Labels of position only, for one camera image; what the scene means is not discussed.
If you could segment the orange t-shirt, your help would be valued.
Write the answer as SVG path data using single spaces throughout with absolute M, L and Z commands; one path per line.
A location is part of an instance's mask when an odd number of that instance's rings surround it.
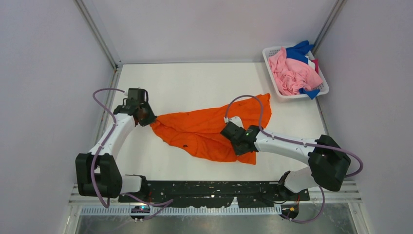
M 160 115 L 150 127 L 165 143 L 181 148 L 191 156 L 255 165 L 256 153 L 235 155 L 230 141 L 221 135 L 225 127 L 224 117 L 228 113 L 229 117 L 240 117 L 244 127 L 260 123 L 265 128 L 272 115 L 270 98 L 269 93 L 260 94 L 219 108 Z

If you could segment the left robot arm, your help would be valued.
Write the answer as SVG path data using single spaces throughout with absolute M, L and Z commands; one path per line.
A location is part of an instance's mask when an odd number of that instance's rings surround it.
M 142 88 L 130 88 L 122 103 L 114 111 L 99 105 L 112 118 L 110 127 L 97 144 L 87 153 L 80 153 L 75 159 L 78 192 L 81 196 L 117 198 L 131 193 L 138 202 L 149 197 L 149 188 L 144 185 L 145 177 L 127 174 L 117 165 L 116 159 L 127 136 L 136 126 L 148 126 L 155 122 L 156 115 L 149 104 L 149 94 Z

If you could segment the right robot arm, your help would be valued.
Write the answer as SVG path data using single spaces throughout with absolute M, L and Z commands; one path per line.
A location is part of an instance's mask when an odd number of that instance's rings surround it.
M 237 156 L 264 152 L 285 156 L 306 165 L 287 171 L 279 180 L 278 194 L 291 200 L 302 190 L 320 186 L 332 192 L 341 189 L 351 164 L 349 156 L 327 135 L 318 139 L 298 139 L 267 133 L 256 125 L 248 129 L 228 122 L 221 131 Z

